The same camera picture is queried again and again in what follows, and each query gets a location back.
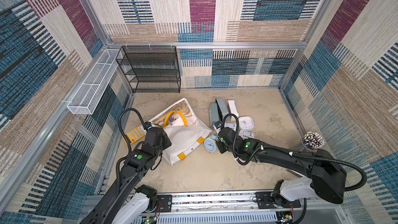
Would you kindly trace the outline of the light blue twin-bell clock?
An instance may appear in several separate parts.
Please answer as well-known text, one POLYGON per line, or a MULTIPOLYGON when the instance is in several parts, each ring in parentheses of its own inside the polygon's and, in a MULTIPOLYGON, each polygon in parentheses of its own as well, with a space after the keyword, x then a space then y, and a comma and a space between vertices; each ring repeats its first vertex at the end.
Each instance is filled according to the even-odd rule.
POLYGON ((205 149, 210 153, 215 152, 217 149, 216 141, 217 141, 216 135, 211 135, 208 138, 206 138, 206 140, 204 141, 205 149))

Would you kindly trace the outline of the small white gadget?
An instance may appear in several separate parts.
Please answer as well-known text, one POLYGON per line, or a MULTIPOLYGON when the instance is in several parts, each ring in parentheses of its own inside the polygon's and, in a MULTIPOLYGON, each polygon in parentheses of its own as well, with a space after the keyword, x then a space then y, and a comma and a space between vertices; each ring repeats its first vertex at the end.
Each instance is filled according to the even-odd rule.
POLYGON ((236 123, 225 123, 225 124, 224 124, 224 127, 225 127, 225 128, 230 128, 230 129, 236 131, 237 125, 236 125, 236 123))

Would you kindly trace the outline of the white canvas tote bag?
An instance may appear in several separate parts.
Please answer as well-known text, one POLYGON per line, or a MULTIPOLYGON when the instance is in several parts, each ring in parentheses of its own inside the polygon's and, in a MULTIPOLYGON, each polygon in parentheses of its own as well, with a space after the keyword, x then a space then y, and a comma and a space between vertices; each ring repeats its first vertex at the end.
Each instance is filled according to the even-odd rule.
POLYGON ((162 158, 173 166, 202 145, 212 130, 194 113, 186 98, 183 98, 150 119, 166 132, 172 145, 166 148, 162 158))

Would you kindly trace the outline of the teal digital clock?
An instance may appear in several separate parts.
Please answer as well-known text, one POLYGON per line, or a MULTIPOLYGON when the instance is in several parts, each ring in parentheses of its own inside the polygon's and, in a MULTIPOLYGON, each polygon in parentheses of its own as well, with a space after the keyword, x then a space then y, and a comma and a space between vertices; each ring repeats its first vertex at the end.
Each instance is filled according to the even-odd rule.
POLYGON ((211 103, 209 107, 210 127, 213 128, 218 121, 219 121, 219 114, 218 114, 217 103, 211 103))

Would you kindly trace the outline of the white square alarm clock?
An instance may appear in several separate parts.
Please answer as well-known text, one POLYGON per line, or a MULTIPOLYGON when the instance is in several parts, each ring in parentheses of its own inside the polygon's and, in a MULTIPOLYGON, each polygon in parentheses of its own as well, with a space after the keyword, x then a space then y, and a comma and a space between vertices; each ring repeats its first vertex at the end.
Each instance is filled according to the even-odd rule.
POLYGON ((252 131, 255 128, 254 120, 250 116, 241 116, 238 118, 239 128, 244 131, 252 131))

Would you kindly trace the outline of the grey white device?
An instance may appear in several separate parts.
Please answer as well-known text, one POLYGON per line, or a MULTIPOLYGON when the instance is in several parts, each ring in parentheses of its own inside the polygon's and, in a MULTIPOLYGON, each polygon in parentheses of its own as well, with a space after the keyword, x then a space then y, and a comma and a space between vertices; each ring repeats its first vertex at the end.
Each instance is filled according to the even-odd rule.
POLYGON ((219 119, 222 122, 224 120, 224 117, 230 112, 223 98, 216 98, 216 105, 217 105, 219 119))

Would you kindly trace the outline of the white cube digital clock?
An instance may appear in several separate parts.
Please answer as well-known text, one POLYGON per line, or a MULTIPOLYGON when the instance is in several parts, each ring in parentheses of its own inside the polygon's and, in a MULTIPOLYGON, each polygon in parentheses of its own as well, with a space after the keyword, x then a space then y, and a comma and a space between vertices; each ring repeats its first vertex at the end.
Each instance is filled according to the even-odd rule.
POLYGON ((239 117, 239 113, 236 108, 236 104, 234 100, 227 100, 228 102, 228 109, 231 114, 234 114, 236 117, 239 117))

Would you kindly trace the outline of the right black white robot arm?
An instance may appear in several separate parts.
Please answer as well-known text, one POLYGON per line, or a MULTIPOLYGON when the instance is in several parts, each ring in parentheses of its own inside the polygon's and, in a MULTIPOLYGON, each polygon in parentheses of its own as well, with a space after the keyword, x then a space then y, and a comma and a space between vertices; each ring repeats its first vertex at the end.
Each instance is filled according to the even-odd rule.
POLYGON ((359 166, 335 159, 328 151, 300 152, 281 148, 257 139, 243 139, 238 129, 225 126, 227 114, 221 122, 216 144, 220 153, 229 151, 241 166, 249 163, 267 163, 301 175, 295 180, 279 180, 272 197, 277 204, 298 199, 321 198, 334 204, 344 202, 344 194, 363 187, 366 172, 359 166))

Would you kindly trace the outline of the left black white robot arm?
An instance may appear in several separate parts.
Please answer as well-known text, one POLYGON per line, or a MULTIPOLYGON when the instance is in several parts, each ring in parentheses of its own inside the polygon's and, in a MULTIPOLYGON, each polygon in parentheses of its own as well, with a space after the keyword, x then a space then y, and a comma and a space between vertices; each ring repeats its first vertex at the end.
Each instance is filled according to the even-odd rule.
POLYGON ((93 210, 81 221, 82 224, 131 224, 146 211, 153 211, 157 205, 157 191, 148 186, 139 187, 128 204, 124 204, 132 190, 150 171, 155 162, 161 160, 163 150, 172 146, 165 130, 150 122, 144 122, 134 108, 125 109, 118 119, 118 128, 127 142, 128 153, 116 163, 116 179, 93 210), (125 113, 135 112, 146 131, 141 148, 132 149, 129 137, 121 126, 125 113))

